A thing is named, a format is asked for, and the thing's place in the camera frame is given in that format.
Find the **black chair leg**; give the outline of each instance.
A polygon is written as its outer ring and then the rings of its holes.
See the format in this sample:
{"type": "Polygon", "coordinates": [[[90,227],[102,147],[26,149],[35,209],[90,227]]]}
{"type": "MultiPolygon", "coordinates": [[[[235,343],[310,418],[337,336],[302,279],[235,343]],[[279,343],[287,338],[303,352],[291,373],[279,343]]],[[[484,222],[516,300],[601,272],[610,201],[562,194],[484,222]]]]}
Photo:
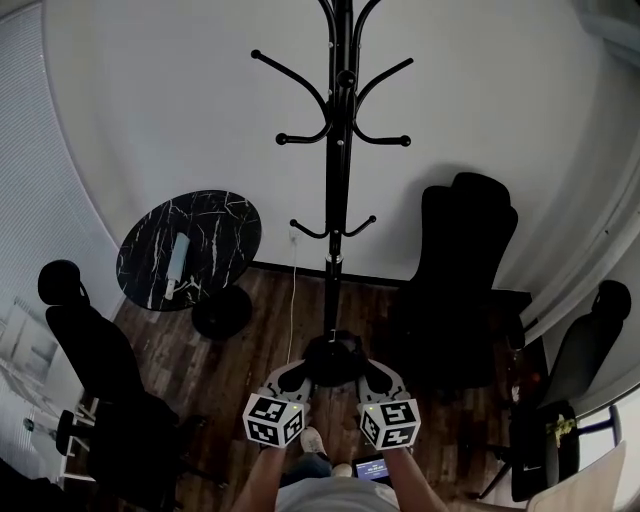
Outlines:
{"type": "Polygon", "coordinates": [[[220,480],[219,478],[216,478],[215,476],[213,476],[210,473],[206,473],[205,471],[201,471],[196,467],[193,467],[191,464],[182,461],[180,463],[180,473],[191,473],[192,475],[195,476],[199,476],[200,478],[203,478],[205,480],[209,480],[210,482],[213,482],[215,484],[218,485],[218,487],[220,487],[221,489],[224,489],[225,487],[227,487],[229,485],[228,482],[224,481],[224,480],[220,480]]]}
{"type": "Polygon", "coordinates": [[[482,491],[480,494],[478,494],[478,493],[469,493],[468,494],[469,498],[472,499],[472,500],[483,500],[483,499],[485,499],[491,493],[491,491],[493,491],[496,488],[496,486],[500,483],[500,481],[505,476],[507,476],[507,473],[510,470],[511,470],[511,463],[510,462],[505,462],[504,466],[502,466],[502,468],[500,469],[500,471],[498,472],[496,477],[491,481],[489,486],[484,491],[482,491]]]}
{"type": "Polygon", "coordinates": [[[496,459],[501,460],[503,462],[509,462],[509,455],[511,454],[511,449],[506,446],[498,446],[495,444],[486,444],[483,448],[493,453],[496,456],[496,459]]]}
{"type": "Polygon", "coordinates": [[[189,449],[193,438],[199,429],[207,424],[207,418],[204,416],[190,416],[185,422],[178,427],[178,446],[180,446],[180,454],[183,457],[188,456],[189,449]]]}

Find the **jeans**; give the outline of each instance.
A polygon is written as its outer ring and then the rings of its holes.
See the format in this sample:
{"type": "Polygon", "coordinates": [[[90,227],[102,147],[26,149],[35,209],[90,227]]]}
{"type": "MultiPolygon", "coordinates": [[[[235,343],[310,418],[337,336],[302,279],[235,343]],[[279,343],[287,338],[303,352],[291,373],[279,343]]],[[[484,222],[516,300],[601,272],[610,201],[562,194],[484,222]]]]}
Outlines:
{"type": "Polygon", "coordinates": [[[295,484],[306,478],[326,478],[331,476],[331,462],[324,453],[305,453],[295,466],[280,479],[280,488],[295,484]]]}

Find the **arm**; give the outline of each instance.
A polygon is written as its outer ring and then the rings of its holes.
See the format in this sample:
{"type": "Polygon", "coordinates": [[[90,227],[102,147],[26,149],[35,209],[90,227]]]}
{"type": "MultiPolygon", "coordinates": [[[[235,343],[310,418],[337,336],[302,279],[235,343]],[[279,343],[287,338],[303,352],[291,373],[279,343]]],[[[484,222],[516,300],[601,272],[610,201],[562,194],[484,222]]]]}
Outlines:
{"type": "Polygon", "coordinates": [[[448,512],[407,449],[385,450],[383,455],[402,512],[448,512]]]}
{"type": "Polygon", "coordinates": [[[260,452],[231,512],[273,512],[275,510],[286,453],[286,450],[280,448],[266,448],[260,452]]]}

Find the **white sneaker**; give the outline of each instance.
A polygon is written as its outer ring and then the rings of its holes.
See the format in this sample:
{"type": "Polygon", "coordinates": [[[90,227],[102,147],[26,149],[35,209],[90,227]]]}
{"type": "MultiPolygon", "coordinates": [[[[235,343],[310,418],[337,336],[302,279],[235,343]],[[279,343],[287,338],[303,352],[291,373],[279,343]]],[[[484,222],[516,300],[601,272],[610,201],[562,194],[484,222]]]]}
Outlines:
{"type": "Polygon", "coordinates": [[[353,469],[350,464],[338,464],[331,471],[331,476],[350,478],[353,475],[353,469]]]}
{"type": "Polygon", "coordinates": [[[313,427],[307,427],[300,434],[300,444],[302,445],[302,451],[305,453],[324,453],[324,445],[322,444],[322,438],[320,432],[313,427]]]}

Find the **phone screen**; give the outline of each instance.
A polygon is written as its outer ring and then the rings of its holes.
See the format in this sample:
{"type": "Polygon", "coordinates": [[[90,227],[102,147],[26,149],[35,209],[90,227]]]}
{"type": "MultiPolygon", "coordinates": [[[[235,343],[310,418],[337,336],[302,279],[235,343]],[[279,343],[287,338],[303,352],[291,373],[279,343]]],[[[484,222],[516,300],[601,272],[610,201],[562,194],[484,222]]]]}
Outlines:
{"type": "Polygon", "coordinates": [[[356,464],[356,474],[362,480],[378,480],[389,476],[384,459],[356,464]]]}

